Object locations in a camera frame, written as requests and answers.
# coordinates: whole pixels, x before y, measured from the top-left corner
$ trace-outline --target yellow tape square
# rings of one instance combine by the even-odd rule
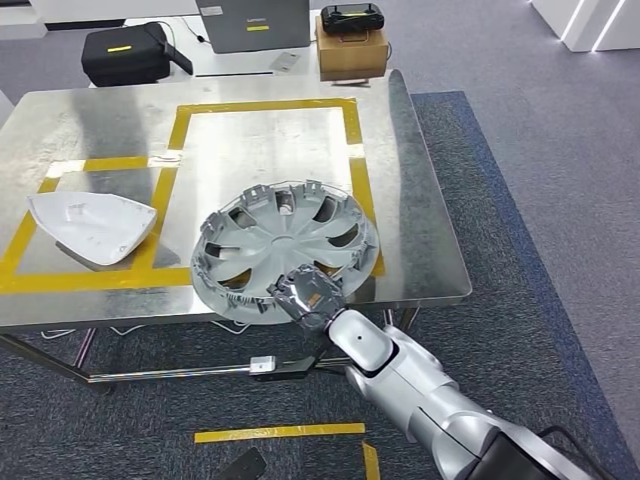
[[[184,147],[189,123],[192,115],[201,113],[250,112],[267,110],[294,110],[306,108],[342,109],[345,134],[349,149],[353,196],[365,213],[375,223],[374,202],[371,196],[367,163],[362,148],[362,135],[355,99],[325,98],[308,100],[284,100],[244,103],[221,103],[180,105],[176,111],[176,119],[169,138],[168,149],[182,150]],[[84,161],[54,162],[38,188],[38,193],[53,192],[62,175],[68,172],[97,172],[106,170],[131,170],[149,168],[146,157],[97,158]],[[17,274],[23,255],[35,231],[35,222],[26,212],[0,261],[0,294],[10,293],[45,293],[70,292],[82,290],[115,290],[174,287],[190,285],[189,268],[153,268],[153,261],[162,226],[169,206],[176,180],[179,163],[164,166],[155,184],[151,206],[158,210],[158,219],[154,228],[134,253],[130,269],[103,272],[75,273],[28,273]],[[378,255],[372,275],[384,274],[382,255]]]

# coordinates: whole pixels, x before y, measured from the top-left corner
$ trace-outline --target white desk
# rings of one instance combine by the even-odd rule
[[[288,48],[285,50],[263,50],[260,52],[243,53],[215,53],[208,43],[200,43],[189,28],[198,35],[208,40],[207,31],[199,15],[185,17],[157,17],[135,18],[125,22],[125,26],[141,25],[147,22],[166,22],[171,26],[175,34],[175,46],[183,55],[193,63],[193,77],[187,75],[180,67],[171,64],[169,77],[161,82],[179,82],[196,78],[198,76],[242,75],[256,73],[274,73],[275,75],[309,75],[318,74],[318,53],[315,49],[315,17],[320,10],[309,12],[309,35],[311,44],[303,48]],[[173,41],[171,32],[165,24],[160,25]],[[288,73],[273,71],[271,65],[282,52],[300,55],[300,58]]]

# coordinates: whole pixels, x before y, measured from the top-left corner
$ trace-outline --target metal table top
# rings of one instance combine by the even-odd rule
[[[217,318],[189,283],[199,226],[246,188],[314,179],[352,192],[382,259],[352,305],[456,303],[471,285],[402,74],[368,86],[244,76],[34,92],[0,131],[0,333]],[[37,191],[115,193],[158,209],[112,267],[35,228]]]

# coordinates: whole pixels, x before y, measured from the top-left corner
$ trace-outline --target led light strip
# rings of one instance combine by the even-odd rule
[[[576,21],[576,18],[577,18],[583,5],[584,5],[584,0],[580,0],[580,2],[578,2],[578,6],[576,7],[576,9],[574,11],[574,14],[571,15],[571,18],[569,19],[569,23],[567,24],[567,28],[565,28],[565,32],[562,33],[562,36],[560,37],[561,41],[564,42],[565,39],[567,38],[567,35],[569,34],[569,30],[571,30],[571,27],[574,26],[574,22]]]
[[[623,7],[623,5],[624,5],[624,2],[626,1],[626,0],[620,0],[618,4],[616,5],[616,8],[614,8],[614,11],[611,13],[611,16],[609,17],[609,19],[607,20],[607,23],[605,24],[605,28],[603,28],[602,31],[600,32],[600,36],[598,37],[598,40],[595,40],[595,43],[593,44],[593,48],[591,49],[592,52],[598,50],[598,47],[600,46],[600,42],[602,42],[602,39],[605,38],[605,35],[606,35],[607,32],[609,31],[609,28],[611,26],[612,23],[614,23],[614,20],[615,20],[616,17],[618,16],[618,13],[620,13],[620,9]]]

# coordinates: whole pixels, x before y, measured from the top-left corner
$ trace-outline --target cardboard box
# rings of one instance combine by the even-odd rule
[[[386,70],[389,42],[383,30],[329,35],[318,16],[315,37],[322,80],[381,77]]]

